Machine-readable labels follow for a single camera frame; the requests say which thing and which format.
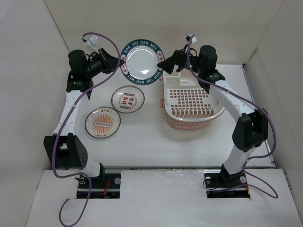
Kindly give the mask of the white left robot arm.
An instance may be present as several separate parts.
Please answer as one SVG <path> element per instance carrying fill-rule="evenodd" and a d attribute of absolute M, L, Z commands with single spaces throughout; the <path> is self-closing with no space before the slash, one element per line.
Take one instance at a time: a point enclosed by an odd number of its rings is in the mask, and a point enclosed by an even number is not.
<path fill-rule="evenodd" d="M 58 125 L 51 136 L 45 136 L 43 144 L 54 171 L 74 170 L 77 174 L 89 176 L 90 183 L 99 188 L 106 182 L 103 166 L 88 158 L 87 149 L 76 135 L 76 128 L 90 100 L 93 77 L 100 73 L 114 74 L 124 60 L 110 55 L 103 48 L 90 55 L 83 50 L 73 50 L 68 59 L 71 70 L 65 105 Z"/>

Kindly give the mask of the red lettered white plate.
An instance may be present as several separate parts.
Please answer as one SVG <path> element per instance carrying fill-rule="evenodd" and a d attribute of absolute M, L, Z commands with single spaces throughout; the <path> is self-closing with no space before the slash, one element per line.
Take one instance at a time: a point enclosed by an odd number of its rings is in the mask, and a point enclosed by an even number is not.
<path fill-rule="evenodd" d="M 118 88 L 111 97 L 112 106 L 119 112 L 129 114 L 138 111 L 145 102 L 144 93 L 135 86 Z"/>

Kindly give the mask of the white pink dish rack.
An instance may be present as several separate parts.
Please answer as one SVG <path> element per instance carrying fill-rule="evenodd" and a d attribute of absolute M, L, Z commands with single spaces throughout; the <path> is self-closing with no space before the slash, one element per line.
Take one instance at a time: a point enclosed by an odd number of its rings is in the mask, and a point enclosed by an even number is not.
<path fill-rule="evenodd" d="M 225 108 L 200 87 L 189 70 L 163 73 L 163 99 L 169 125 L 177 130 L 197 130 L 222 115 Z"/>

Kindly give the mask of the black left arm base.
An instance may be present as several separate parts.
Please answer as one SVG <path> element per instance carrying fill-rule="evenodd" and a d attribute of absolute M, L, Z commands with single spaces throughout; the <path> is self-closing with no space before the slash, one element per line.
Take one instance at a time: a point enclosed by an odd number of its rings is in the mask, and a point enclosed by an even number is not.
<path fill-rule="evenodd" d="M 86 177 L 75 178 L 79 184 L 76 191 L 77 199 L 85 199 L 89 193 L 89 181 Z M 120 173 L 107 173 L 104 179 L 101 177 L 91 178 L 90 199 L 119 199 L 120 198 Z"/>

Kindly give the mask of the green rimmed white plate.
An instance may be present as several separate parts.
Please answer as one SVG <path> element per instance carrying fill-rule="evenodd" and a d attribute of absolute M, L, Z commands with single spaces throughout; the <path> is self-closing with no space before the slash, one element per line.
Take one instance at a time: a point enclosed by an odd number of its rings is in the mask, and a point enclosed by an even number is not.
<path fill-rule="evenodd" d="M 120 67 L 123 76 L 131 83 L 146 86 L 156 82 L 163 74 L 158 64 L 165 60 L 162 49 L 153 41 L 135 39 L 121 51 Z"/>

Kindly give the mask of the orange sunburst white plate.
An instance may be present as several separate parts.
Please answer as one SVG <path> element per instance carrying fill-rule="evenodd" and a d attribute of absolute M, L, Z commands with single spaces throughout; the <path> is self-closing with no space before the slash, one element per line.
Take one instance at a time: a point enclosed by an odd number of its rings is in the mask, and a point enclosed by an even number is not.
<path fill-rule="evenodd" d="M 96 139 L 105 139 L 114 135 L 121 125 L 120 114 L 111 107 L 99 107 L 92 110 L 85 120 L 85 130 Z"/>

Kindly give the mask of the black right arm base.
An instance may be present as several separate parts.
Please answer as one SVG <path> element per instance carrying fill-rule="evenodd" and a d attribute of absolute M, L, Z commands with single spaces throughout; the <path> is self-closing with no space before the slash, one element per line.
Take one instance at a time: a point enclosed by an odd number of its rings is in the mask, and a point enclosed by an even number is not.
<path fill-rule="evenodd" d="M 203 187 L 208 199 L 247 198 L 250 199 L 247 178 L 245 174 L 224 180 L 220 173 L 204 173 Z"/>

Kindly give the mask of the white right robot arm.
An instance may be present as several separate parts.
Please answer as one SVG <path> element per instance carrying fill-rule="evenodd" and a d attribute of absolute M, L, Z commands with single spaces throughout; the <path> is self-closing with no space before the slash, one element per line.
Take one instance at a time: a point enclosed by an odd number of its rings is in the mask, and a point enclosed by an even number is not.
<path fill-rule="evenodd" d="M 216 49 L 210 45 L 203 45 L 196 56 L 191 55 L 186 45 L 157 66 L 168 74 L 172 74 L 175 67 L 177 72 L 183 69 L 192 72 L 200 87 L 233 117 L 236 123 L 232 133 L 234 146 L 219 173 L 220 183 L 230 186 L 244 172 L 252 152 L 267 140 L 269 120 L 266 111 L 229 87 L 225 77 L 216 69 L 217 58 Z"/>

